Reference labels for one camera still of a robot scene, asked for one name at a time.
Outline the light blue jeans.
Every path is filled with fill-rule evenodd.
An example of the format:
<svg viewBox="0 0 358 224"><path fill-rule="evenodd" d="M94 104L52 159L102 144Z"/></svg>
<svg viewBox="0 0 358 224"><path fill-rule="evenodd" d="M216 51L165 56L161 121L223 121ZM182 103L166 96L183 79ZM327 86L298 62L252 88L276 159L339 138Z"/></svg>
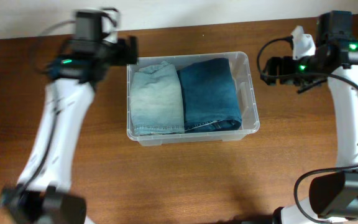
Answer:
<svg viewBox="0 0 358 224"><path fill-rule="evenodd" d="M163 61L133 74L130 114L138 136L185 132L181 84L173 64Z"/></svg>

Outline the medium blue jeans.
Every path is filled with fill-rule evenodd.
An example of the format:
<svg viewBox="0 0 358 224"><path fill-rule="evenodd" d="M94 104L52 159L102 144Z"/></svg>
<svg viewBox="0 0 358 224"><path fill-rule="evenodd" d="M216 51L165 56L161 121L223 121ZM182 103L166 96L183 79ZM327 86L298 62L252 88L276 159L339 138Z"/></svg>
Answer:
<svg viewBox="0 0 358 224"><path fill-rule="evenodd" d="M229 60L214 58L178 71L186 133L233 131L242 124Z"/></svg>

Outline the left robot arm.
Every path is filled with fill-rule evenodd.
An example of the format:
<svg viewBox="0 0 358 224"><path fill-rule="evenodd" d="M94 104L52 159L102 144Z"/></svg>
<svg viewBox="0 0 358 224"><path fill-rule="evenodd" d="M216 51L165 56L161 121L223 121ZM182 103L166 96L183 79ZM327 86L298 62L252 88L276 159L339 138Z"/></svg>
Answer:
<svg viewBox="0 0 358 224"><path fill-rule="evenodd" d="M90 223L86 200L70 193L71 168L97 84L112 66L138 61L137 38L117 35L114 7L75 12L73 35L41 74L48 78L40 126L15 187L1 192L0 208L14 223Z"/></svg>

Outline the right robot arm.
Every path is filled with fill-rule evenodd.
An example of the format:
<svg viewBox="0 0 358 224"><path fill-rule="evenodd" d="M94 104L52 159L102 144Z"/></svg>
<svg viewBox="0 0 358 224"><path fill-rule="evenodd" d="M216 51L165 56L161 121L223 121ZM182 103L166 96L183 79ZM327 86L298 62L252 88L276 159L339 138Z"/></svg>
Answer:
<svg viewBox="0 0 358 224"><path fill-rule="evenodd" d="M333 168L306 173L307 198L276 209L270 223L344 223L358 221L358 39L352 14L331 11L317 21L312 37L296 27L285 42L289 57L272 57L259 67L268 85L295 85L304 93L326 83L334 102L337 159Z"/></svg>

